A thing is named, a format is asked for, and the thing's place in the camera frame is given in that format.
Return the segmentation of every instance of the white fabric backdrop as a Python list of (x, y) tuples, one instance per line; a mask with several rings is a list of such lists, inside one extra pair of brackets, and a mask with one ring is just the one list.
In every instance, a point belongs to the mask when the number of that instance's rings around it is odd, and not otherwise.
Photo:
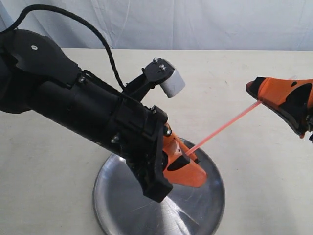
[[(0, 27), (30, 4), (51, 4), (85, 18), (112, 48), (312, 50), (308, 0), (0, 0)], [(21, 28), (49, 35), (61, 47), (102, 48), (78, 23), (35, 12)]]

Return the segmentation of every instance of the metal dish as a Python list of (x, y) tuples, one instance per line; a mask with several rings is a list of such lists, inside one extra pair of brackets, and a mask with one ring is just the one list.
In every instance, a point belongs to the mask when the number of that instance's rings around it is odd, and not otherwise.
[[(188, 147), (193, 144), (182, 139)], [(106, 235), (212, 235), (221, 221), (225, 191), (209, 156), (198, 149), (208, 180), (200, 188), (174, 185), (161, 203), (142, 195), (141, 187), (123, 158), (111, 154), (93, 189), (93, 206)]]

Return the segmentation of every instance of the white table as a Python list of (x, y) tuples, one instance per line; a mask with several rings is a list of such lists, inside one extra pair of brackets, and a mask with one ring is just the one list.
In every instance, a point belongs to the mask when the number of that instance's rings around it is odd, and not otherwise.
[[(105, 50), (66, 55), (118, 88)], [(161, 88), (143, 102), (167, 112), (174, 130), (192, 142), (254, 100), (245, 85), (257, 76), (313, 77), (313, 52), (114, 50), (124, 82), (153, 57), (173, 63), (186, 88), (168, 99)], [(35, 112), (0, 113), (0, 234), (100, 235), (92, 188), (109, 152)], [(217, 235), (311, 235), (313, 145), (274, 112), (259, 106), (203, 149), (226, 190)]]

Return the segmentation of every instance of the reflective surface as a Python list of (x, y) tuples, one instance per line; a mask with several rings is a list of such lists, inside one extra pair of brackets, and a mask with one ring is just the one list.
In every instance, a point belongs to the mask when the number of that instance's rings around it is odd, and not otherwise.
[(213, 234), (224, 211), (224, 185), (211, 159), (201, 149), (196, 154), (208, 173), (206, 184), (201, 188), (174, 185), (161, 203), (144, 197), (124, 160), (112, 154), (101, 168), (93, 191), (95, 214), (104, 234)]

